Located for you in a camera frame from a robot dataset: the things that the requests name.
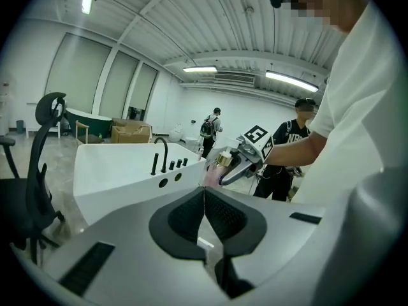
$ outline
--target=backpack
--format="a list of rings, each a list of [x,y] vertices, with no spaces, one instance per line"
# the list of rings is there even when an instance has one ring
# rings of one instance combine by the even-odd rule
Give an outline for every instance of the backpack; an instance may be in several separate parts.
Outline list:
[[[289,135],[289,133],[292,130],[292,122],[291,121],[286,121],[286,133],[285,133],[285,137],[287,137]],[[310,129],[307,128],[307,134],[310,135]]]
[[[210,116],[204,120],[204,123],[201,125],[200,129],[200,136],[204,138],[210,138],[214,135],[214,121],[218,118],[216,117],[214,120],[210,120]]]
[[[287,137],[287,135],[289,135],[291,130],[292,130],[292,122],[291,121],[286,121],[286,134],[285,134],[285,137]]]

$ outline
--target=green bathtub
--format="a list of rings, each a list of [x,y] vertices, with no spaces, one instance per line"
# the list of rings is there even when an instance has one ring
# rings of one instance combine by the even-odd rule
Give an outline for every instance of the green bathtub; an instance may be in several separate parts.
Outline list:
[[[110,126],[112,125],[112,118],[104,117],[102,115],[91,115],[90,113],[82,112],[79,110],[67,108],[66,116],[69,122],[69,126],[75,136],[75,122],[79,121],[82,124],[89,126],[88,134],[99,136],[102,138],[108,136]],[[78,136],[85,134],[85,129],[78,128]]]

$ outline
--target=person with backpack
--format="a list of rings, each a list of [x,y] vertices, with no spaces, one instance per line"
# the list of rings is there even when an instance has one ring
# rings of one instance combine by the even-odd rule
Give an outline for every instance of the person with backpack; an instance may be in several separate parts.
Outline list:
[[[204,138],[203,140],[203,157],[206,159],[208,153],[210,153],[212,147],[214,146],[215,139],[217,137],[217,132],[221,132],[221,120],[219,116],[221,115],[221,109],[215,108],[214,113],[209,115],[204,123],[201,125],[200,136]]]
[[[306,127],[306,121],[313,117],[313,99],[299,99],[295,103],[297,118],[283,122],[275,134],[273,144],[292,143],[309,136],[310,131]],[[262,178],[258,182],[254,196],[268,198],[272,193],[272,199],[286,201],[292,186],[292,175],[284,166],[268,165],[262,172]]]

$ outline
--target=cap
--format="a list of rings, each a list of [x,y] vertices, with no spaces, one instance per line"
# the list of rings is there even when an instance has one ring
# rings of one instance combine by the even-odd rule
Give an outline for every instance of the cap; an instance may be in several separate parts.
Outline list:
[[[299,99],[295,103],[295,108],[298,108],[301,105],[316,105],[316,102],[313,99],[305,98],[305,99]]]

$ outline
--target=air vent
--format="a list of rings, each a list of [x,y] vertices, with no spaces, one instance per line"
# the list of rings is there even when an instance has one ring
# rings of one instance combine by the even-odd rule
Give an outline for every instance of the air vent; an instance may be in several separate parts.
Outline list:
[[[114,249],[112,245],[96,243],[59,283],[74,294],[82,296]]]
[[[218,72],[214,74],[214,79],[216,80],[226,80],[228,82],[240,82],[246,84],[255,83],[255,75],[242,74],[242,73],[227,73],[227,72]]]
[[[253,88],[255,86],[255,75],[230,71],[219,71],[215,74],[202,76],[200,78],[200,82],[230,84],[235,86]]]

